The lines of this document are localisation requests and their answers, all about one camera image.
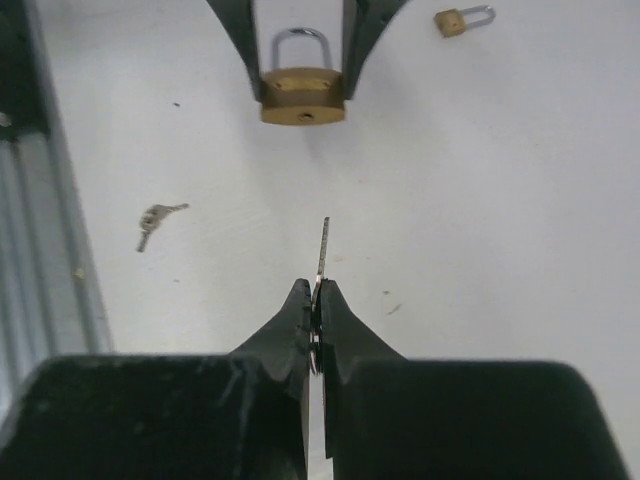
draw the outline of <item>small key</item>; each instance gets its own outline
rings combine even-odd
[[[188,203],[182,203],[180,205],[175,205],[172,207],[167,207],[165,205],[154,205],[146,212],[144,212],[144,215],[142,215],[142,218],[140,219],[142,238],[140,239],[140,243],[138,243],[138,248],[136,249],[136,251],[140,253],[144,252],[144,249],[147,246],[147,242],[149,241],[149,237],[155,230],[160,227],[160,223],[167,217],[167,215],[173,212],[184,210],[188,207]]]

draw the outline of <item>brass padlock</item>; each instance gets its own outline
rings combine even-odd
[[[477,13],[485,14],[485,18],[467,23],[464,17]],[[433,17],[440,33],[442,33],[442,36],[445,38],[462,35],[464,32],[471,30],[472,28],[489,25],[495,18],[496,11],[491,5],[478,5],[477,7],[465,8],[464,10],[452,8],[451,10],[438,12],[436,13],[436,16]]]
[[[324,68],[280,68],[280,44],[295,36],[320,42]],[[332,69],[329,42],[311,28],[290,28],[271,44],[272,70],[262,75],[262,121],[277,125],[322,125],[345,118],[342,73]]]

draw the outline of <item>dirt speck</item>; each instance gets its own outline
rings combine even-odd
[[[387,313],[387,315],[393,315],[394,313],[396,313],[398,310],[400,310],[400,307],[402,307],[402,304],[399,303],[398,305],[396,305],[395,307],[393,307],[391,309],[391,311],[389,313]]]

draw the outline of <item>white surface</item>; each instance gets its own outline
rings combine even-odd
[[[496,0],[444,40],[431,18],[453,5],[414,1],[348,121],[310,129],[259,122],[204,0],[39,2],[119,350],[234,348],[313,277],[331,215],[327,273],[391,346],[573,364],[640,475],[637,2]],[[262,0],[263,53],[304,25],[339,58],[340,15]],[[182,202],[137,254],[141,213]]]

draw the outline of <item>padlock body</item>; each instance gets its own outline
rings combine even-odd
[[[345,118],[342,74],[327,68],[280,68],[262,76],[262,121],[323,125]]]
[[[434,20],[443,37],[455,37],[467,30],[467,22],[464,21],[462,13],[456,9],[438,12]]]

